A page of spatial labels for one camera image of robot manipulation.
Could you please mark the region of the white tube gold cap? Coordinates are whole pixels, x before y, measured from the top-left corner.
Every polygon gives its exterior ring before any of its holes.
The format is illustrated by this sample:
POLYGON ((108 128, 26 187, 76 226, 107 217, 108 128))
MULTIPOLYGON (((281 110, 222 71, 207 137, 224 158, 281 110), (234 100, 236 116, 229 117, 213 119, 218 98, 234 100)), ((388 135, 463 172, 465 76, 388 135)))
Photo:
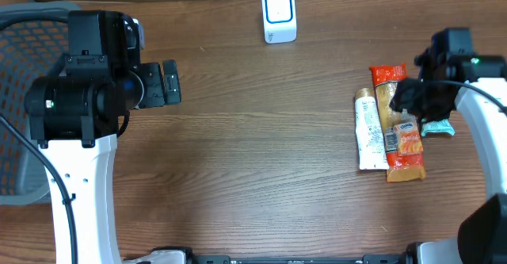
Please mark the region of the white tube gold cap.
POLYGON ((356 141, 360 170, 388 170, 383 132, 372 88, 355 93, 356 141))

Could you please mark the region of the teal snack packet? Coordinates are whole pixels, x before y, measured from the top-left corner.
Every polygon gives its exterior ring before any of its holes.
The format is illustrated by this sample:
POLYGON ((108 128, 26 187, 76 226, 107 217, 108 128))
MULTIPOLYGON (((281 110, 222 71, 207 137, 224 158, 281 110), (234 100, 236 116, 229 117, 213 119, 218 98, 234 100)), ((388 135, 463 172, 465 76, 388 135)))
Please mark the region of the teal snack packet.
POLYGON ((440 121, 421 121, 421 136, 425 137, 428 134, 447 134, 450 136, 455 135, 455 129, 452 127, 448 119, 440 121))

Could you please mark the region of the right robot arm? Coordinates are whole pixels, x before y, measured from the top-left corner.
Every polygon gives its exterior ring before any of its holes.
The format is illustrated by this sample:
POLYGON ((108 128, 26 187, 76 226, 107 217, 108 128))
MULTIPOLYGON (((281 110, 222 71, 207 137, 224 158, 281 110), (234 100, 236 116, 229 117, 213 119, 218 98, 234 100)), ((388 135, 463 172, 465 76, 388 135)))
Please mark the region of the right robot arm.
POLYGON ((396 112, 439 121, 455 110, 466 121, 482 164, 486 202, 455 237, 407 248, 416 263, 506 261, 506 60, 479 55, 467 28, 447 28, 414 60, 417 79, 401 81, 391 99, 396 112))

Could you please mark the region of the orange spaghetti packet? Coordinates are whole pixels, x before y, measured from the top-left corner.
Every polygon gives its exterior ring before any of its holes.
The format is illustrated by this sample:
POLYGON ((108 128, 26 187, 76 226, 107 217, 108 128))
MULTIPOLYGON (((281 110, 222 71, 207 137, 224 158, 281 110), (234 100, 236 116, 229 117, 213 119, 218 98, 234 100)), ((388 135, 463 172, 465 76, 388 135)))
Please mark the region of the orange spaghetti packet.
POLYGON ((397 124, 415 121, 413 115, 393 111, 389 104, 394 96, 397 83, 407 78, 406 65, 370 66, 375 98, 378 105, 384 146, 389 164, 387 182, 408 182, 426 177, 423 156, 400 155, 397 152, 397 137, 393 127, 397 124))

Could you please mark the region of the small orange sachet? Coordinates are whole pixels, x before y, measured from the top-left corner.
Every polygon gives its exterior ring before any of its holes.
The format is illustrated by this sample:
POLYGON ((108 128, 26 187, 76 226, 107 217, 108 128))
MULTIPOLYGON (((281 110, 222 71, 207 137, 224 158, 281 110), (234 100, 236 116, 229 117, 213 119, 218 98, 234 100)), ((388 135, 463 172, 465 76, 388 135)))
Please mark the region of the small orange sachet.
POLYGON ((393 129, 397 137, 397 152, 400 155, 416 155, 423 152, 421 136, 415 121, 397 124, 393 129))

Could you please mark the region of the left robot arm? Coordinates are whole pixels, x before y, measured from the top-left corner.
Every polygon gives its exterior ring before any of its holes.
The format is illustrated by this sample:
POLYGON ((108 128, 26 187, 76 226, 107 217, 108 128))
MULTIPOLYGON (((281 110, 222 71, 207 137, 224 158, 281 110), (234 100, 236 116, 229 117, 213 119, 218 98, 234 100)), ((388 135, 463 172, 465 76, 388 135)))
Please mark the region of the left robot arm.
POLYGON ((34 151, 44 164, 56 260, 118 263, 112 172, 134 109, 181 102, 173 60, 142 63, 141 24, 125 13, 72 11, 69 52, 25 96, 34 151))

